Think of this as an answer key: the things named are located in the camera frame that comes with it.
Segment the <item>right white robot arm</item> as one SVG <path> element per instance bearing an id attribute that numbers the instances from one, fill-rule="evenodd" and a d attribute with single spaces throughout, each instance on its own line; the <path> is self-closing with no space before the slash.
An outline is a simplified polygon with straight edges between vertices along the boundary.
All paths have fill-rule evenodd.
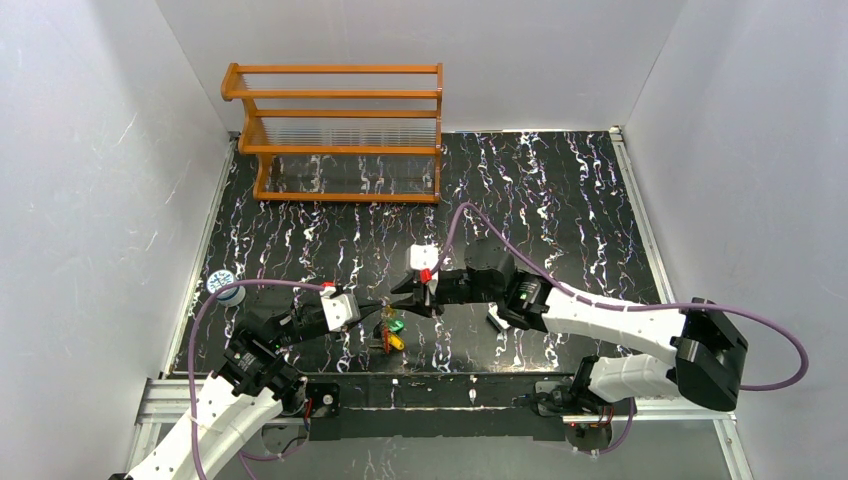
<path id="1" fill-rule="evenodd" d="M 568 292 L 540 273 L 517 267 L 492 239 L 465 254 L 465 266 L 436 270 L 438 249 L 414 245 L 405 277 L 392 287 L 396 310 L 423 317 L 454 304 L 487 304 L 497 318 L 521 330 L 574 334 L 615 343 L 633 355 L 583 358 L 562 401 L 596 408 L 633 397 L 680 396 L 710 410 L 736 408 L 748 342 L 714 304 L 642 305 L 584 291 Z"/>

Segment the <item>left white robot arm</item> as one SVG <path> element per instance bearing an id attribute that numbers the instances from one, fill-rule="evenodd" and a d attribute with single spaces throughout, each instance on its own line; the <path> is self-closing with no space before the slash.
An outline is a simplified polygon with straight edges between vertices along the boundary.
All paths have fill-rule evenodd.
<path id="1" fill-rule="evenodd" d="M 211 479 L 269 420 L 298 413 L 309 402 L 308 378 L 282 349 L 348 330 L 383 308 L 383 301 L 342 294 L 296 304 L 255 299 L 245 304 L 223 363 L 154 450 L 121 478 Z"/>

